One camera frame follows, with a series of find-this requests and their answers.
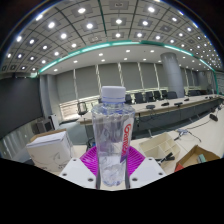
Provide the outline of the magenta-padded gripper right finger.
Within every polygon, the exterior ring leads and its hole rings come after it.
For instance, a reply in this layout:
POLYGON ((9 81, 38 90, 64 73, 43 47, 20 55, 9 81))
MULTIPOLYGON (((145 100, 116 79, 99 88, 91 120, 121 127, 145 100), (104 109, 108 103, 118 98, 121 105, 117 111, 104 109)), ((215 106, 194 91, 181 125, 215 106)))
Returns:
POLYGON ((127 156, 127 176, 129 188, 140 188, 166 176, 153 157, 145 157, 130 147, 127 156))

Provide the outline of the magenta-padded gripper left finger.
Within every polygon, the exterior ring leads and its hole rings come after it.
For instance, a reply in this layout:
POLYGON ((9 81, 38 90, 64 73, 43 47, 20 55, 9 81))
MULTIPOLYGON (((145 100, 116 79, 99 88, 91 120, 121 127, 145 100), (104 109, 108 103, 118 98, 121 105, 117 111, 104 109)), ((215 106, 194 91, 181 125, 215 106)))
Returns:
POLYGON ((80 158, 73 157, 60 173, 60 177, 78 186, 96 189, 98 158, 96 147, 92 147, 80 158))

